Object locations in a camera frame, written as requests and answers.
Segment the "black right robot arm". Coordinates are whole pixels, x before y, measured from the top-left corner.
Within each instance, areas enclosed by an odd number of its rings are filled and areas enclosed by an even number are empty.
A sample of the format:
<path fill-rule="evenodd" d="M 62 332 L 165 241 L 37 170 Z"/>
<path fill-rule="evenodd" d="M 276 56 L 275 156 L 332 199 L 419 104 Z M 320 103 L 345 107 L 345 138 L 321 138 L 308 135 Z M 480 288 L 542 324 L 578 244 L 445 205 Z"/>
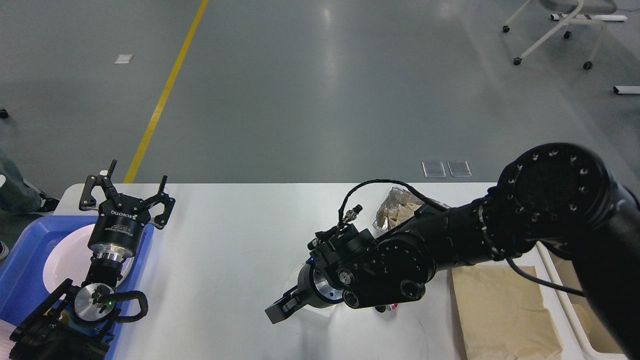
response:
<path fill-rule="evenodd" d="M 510 162 L 482 198 L 445 207 L 412 186 L 423 204 L 374 237 L 354 226 L 362 207 L 338 208 L 318 231 L 297 285 L 265 309 L 271 323 L 304 306 L 352 309 L 419 301 L 439 271 L 506 261 L 520 276 L 585 297 L 630 360 L 639 358 L 639 198 L 583 146 L 547 143 Z"/>

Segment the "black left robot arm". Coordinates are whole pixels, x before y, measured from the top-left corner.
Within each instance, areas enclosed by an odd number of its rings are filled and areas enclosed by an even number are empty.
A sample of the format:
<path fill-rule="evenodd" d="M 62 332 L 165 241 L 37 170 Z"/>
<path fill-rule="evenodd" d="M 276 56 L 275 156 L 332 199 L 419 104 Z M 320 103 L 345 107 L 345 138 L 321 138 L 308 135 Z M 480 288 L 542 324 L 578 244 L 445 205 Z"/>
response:
<path fill-rule="evenodd" d="M 10 360 L 103 360 L 117 324 L 147 316 L 146 294 L 119 292 L 126 260 L 138 255 L 148 225 L 162 230 L 176 203 L 163 175 L 156 194 L 140 198 L 119 192 L 112 182 L 117 160 L 105 174 L 87 176 L 78 209 L 96 211 L 87 241 L 91 251 L 86 278 L 66 278 L 9 335 Z"/>

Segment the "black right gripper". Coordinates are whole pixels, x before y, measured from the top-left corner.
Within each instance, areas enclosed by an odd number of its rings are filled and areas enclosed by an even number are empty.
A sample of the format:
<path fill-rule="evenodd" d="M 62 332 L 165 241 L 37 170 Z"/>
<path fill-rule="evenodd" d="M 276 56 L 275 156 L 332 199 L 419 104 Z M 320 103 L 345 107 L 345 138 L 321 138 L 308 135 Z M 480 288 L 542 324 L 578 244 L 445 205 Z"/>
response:
<path fill-rule="evenodd" d="M 315 263 L 304 263 L 297 276 L 297 285 L 282 294 L 264 310 L 272 325 L 286 321 L 306 306 L 325 309 L 344 301 L 343 290 L 336 289 L 317 269 Z"/>

